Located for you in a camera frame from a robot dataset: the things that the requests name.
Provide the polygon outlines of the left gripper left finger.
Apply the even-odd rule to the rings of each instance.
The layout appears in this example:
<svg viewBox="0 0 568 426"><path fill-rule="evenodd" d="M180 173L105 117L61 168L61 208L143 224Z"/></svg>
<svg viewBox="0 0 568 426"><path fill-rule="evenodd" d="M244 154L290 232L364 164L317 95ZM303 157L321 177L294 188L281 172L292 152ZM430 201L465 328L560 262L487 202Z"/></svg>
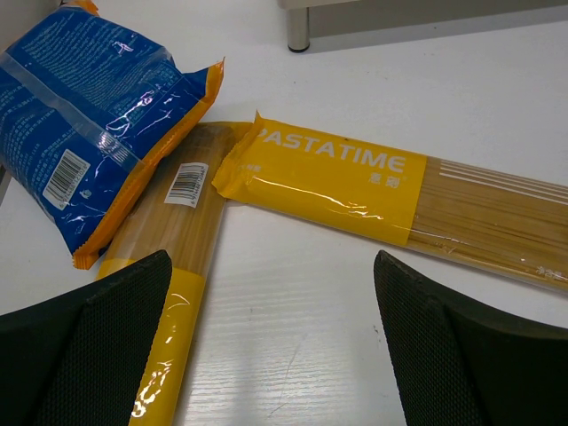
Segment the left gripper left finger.
<svg viewBox="0 0 568 426"><path fill-rule="evenodd" d="M170 286L159 250L1 318L3 425L125 425Z"/></svg>

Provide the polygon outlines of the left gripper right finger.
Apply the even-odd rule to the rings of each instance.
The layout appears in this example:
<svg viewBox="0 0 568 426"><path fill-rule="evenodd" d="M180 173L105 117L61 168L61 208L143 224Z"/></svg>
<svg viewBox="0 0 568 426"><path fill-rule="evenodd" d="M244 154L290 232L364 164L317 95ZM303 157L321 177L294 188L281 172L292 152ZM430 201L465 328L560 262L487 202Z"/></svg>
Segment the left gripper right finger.
<svg viewBox="0 0 568 426"><path fill-rule="evenodd" d="M565 425L567 331L507 313L380 251L375 293L408 425Z"/></svg>

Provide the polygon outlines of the blue orange pasta bag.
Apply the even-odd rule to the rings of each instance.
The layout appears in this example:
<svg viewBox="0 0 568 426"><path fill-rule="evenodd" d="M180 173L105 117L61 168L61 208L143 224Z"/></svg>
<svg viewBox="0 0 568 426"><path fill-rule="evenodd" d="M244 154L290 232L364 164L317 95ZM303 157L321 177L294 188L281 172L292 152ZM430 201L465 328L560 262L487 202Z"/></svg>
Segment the blue orange pasta bag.
<svg viewBox="0 0 568 426"><path fill-rule="evenodd" d="M67 1L1 54L1 162L91 268L160 161L213 105L215 63L180 71L170 52Z"/></svg>

